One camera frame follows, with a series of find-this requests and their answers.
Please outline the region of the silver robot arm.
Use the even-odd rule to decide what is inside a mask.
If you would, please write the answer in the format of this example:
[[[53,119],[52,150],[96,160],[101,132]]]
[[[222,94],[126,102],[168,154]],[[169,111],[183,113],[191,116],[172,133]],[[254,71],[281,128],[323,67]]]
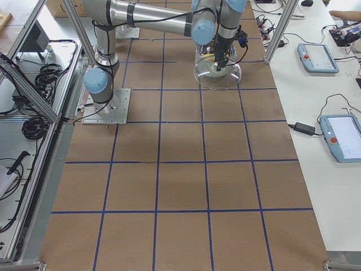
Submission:
[[[198,48],[213,46],[211,55],[200,57],[194,76],[212,90],[235,87],[241,79],[239,63],[232,55],[233,42],[247,48],[246,33],[240,20],[245,1],[193,1],[189,12],[127,1],[82,1],[82,8],[93,20],[96,35],[97,67],[84,83],[98,105],[113,102],[111,79],[119,67],[115,53],[116,28],[145,28],[192,38]]]

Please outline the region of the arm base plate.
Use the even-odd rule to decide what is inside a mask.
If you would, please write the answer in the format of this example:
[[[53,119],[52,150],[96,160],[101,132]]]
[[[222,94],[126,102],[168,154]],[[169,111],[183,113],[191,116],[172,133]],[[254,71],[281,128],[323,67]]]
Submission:
[[[139,38],[140,28],[132,28],[123,25],[116,28],[116,39],[132,39]]]
[[[87,103],[92,103],[92,105],[85,107],[83,113],[85,118],[81,120],[81,123],[83,125],[127,124],[130,96],[131,89],[115,89],[112,100],[100,110],[104,105],[94,103],[89,94]]]

